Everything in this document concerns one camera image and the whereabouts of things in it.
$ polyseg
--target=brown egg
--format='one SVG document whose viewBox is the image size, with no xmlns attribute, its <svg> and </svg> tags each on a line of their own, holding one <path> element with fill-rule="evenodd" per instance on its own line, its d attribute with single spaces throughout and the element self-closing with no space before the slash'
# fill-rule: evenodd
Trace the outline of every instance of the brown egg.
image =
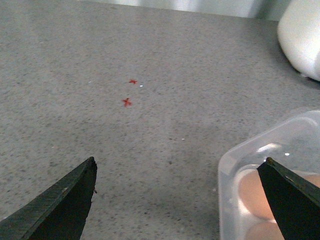
<svg viewBox="0 0 320 240">
<path fill-rule="evenodd" d="M 245 240 L 285 240 L 276 223 L 263 222 L 251 227 L 246 233 Z"/>
<path fill-rule="evenodd" d="M 304 176 L 304 179 L 308 180 L 310 183 L 320 188 L 320 175 L 312 174 L 312 175 Z"/>
<path fill-rule="evenodd" d="M 244 206 L 253 215 L 263 219 L 274 219 L 258 170 L 248 173 L 240 180 L 238 193 Z"/>
</svg>

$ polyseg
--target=white plastic bottle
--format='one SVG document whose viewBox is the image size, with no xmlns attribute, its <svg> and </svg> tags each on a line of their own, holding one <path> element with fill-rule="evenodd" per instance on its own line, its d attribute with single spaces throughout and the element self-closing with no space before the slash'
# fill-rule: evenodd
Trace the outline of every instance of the white plastic bottle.
<svg viewBox="0 0 320 240">
<path fill-rule="evenodd" d="M 320 81 L 320 0 L 292 0 L 277 32 L 292 66 L 304 76 Z"/>
</svg>

